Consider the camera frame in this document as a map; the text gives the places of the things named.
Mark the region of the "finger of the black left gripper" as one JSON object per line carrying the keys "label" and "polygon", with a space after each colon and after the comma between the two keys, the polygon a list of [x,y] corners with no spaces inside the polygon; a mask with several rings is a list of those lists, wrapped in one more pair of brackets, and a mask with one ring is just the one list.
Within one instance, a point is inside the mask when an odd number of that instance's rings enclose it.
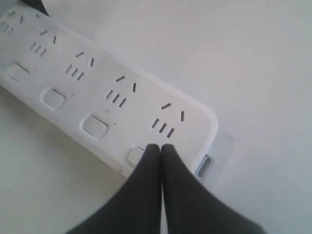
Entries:
{"label": "finger of the black left gripper", "polygon": [[42,0],[21,0],[22,3],[40,11],[41,13],[45,14],[46,16],[49,16],[46,8],[43,5]]}

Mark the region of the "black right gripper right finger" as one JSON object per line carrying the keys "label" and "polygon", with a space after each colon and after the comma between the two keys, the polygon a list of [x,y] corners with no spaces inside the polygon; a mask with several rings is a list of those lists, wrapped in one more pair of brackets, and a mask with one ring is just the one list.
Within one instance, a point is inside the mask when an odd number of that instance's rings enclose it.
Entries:
{"label": "black right gripper right finger", "polygon": [[264,229],[210,193],[175,147],[161,148],[165,212],[170,234],[263,234]]}

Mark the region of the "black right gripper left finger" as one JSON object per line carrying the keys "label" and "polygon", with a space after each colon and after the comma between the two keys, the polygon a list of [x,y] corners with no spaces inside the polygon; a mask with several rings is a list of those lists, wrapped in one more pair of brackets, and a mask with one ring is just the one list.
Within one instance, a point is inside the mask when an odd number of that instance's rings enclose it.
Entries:
{"label": "black right gripper left finger", "polygon": [[149,144],[136,168],[116,194],[69,233],[160,233],[162,188],[159,168],[159,146]]}

